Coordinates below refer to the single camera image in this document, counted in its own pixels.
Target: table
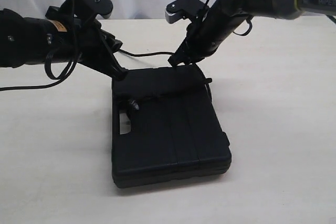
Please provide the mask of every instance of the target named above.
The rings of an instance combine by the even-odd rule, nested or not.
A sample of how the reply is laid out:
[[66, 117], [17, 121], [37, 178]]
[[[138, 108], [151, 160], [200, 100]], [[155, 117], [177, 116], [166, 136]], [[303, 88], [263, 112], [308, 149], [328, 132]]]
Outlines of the table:
[[[143, 53], [174, 51], [187, 22], [102, 24]], [[248, 37], [199, 64], [231, 142], [220, 177], [117, 189], [111, 80], [83, 66], [52, 89], [0, 93], [0, 223], [336, 223], [335, 38], [325, 17], [255, 18]], [[168, 66], [116, 56], [130, 69]], [[43, 66], [0, 77], [2, 87], [49, 83]]]

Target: black case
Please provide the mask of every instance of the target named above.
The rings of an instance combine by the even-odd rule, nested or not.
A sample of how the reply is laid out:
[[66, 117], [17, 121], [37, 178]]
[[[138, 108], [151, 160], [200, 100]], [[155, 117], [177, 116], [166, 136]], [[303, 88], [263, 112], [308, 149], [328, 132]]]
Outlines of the black case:
[[[112, 177], [117, 187], [229, 169], [229, 140], [204, 83], [203, 73], [192, 65], [130, 70], [125, 80], [112, 82]], [[121, 135], [123, 111], [131, 132]]]

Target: label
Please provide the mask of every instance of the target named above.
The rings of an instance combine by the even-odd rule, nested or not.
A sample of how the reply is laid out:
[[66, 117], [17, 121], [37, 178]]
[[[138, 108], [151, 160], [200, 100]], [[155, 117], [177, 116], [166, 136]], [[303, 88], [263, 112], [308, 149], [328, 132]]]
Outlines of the label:
[[56, 27], [56, 29], [62, 33], [66, 33], [68, 30], [67, 28], [59, 21], [56, 20], [49, 20], [51, 23], [53, 23], [53, 25]]

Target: orange sticker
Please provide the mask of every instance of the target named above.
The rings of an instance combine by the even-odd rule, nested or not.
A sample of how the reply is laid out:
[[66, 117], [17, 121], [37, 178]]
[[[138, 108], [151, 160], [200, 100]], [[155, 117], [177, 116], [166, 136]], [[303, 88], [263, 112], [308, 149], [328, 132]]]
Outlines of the orange sticker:
[[49, 20], [53, 25], [56, 27], [56, 29], [60, 32], [66, 33], [68, 30], [67, 28], [59, 21], [56, 20]]

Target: metal bracket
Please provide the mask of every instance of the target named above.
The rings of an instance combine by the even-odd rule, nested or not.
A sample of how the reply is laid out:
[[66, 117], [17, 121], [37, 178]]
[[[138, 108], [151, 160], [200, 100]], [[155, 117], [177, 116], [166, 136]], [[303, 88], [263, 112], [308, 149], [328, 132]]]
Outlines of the metal bracket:
[[167, 5], [165, 10], [165, 18], [169, 24], [173, 24], [180, 19], [190, 19], [191, 22], [197, 21], [209, 9], [208, 6], [200, 0], [176, 0]]

